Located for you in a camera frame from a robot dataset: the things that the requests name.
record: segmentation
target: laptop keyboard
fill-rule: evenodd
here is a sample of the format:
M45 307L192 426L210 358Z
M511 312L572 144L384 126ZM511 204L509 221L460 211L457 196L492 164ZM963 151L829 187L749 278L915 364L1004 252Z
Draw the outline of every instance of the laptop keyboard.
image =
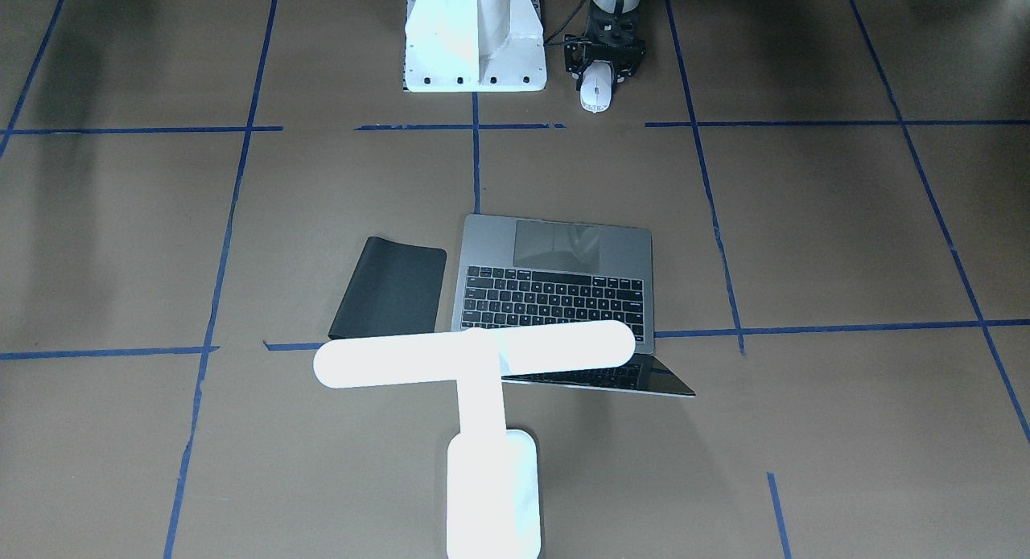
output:
M469 267L461 327L616 320L644 342L644 283L508 267Z

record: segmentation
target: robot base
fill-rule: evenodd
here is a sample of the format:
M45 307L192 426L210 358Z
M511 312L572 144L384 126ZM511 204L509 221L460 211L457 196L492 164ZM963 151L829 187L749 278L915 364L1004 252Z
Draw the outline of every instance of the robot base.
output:
M511 462L515 540L511 548L490 537L490 527L482 525L483 504L489 492L477 482L477 463L482 455L474 452L474 440L458 434L447 447L447 556L449 559L537 559L541 551L540 485L537 476L537 442L525 431L509 429L504 455Z
M540 0L408 0L405 89L543 90L547 68L539 9Z

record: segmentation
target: laptop key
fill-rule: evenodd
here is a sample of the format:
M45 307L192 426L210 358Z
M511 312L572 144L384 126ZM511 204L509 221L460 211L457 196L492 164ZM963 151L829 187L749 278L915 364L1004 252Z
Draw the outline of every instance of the laptop key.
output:
M492 288L493 280L490 278L474 278L470 276L465 279L465 285L470 288Z
M534 272L534 281L552 281L555 284L577 284L589 286L589 276L576 276L576 274L555 274L552 272Z
M622 300L623 302L644 302L644 292L618 290L615 292L615 298Z

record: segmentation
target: laptop lid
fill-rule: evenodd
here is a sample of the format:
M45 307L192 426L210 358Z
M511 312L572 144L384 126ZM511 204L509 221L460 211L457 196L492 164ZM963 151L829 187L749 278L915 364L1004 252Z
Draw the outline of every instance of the laptop lid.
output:
M637 338L633 358L619 372L505 380L693 396L653 356L651 255L651 233L636 226L468 215L451 328L614 318L628 324Z
M494 277L500 271L502 277ZM525 304L518 310L539 310L545 306L538 304L537 295L543 291L548 281L560 284L569 281L564 292L545 292L547 294L547 316L541 316L539 311L530 316L528 323L522 318L515 324L497 324L493 319L497 314L506 318L512 313L493 310L516 310L503 306L505 300L492 299L490 287L484 287L486 280L494 280L492 286L526 288L525 292L534 292L534 304ZM590 294L599 292L599 296L579 295L580 288L586 284ZM571 295L568 286L575 285L576 295ZM454 307L451 318L452 330L481 325L481 327L500 327L501 325L534 325L542 323L559 323L561 320L587 320L588 318L617 318L627 324L637 325L637 348L639 354L654 353L654 303L653 278L651 270L651 233L636 226L596 225L589 222L555 222L518 217L502 217L501 215L468 215L461 237L461 254L458 259L458 279L454 295ZM562 310L560 316L555 316L554 309ZM573 311L573 317L568 318L568 310ZM483 312L491 314L491 321L470 320L477 314L465 312Z

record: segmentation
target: white t-shaped object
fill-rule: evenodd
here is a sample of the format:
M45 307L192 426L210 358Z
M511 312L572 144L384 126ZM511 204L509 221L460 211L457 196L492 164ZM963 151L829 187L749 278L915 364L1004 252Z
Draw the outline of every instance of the white t-shaped object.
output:
M447 555L529 559L541 549L536 444L507 430L501 376L614 368L633 347L632 331L616 321L473 328L333 340L315 354L314 371L331 388L456 381Z

